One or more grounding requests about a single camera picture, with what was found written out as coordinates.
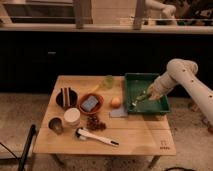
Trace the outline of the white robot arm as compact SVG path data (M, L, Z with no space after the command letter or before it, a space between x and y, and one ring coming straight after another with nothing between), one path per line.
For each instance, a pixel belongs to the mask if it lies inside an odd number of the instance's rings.
M181 85L213 126L213 90L196 78L198 65L191 60L172 59L166 72L158 76L149 86L151 99L167 95L176 85Z

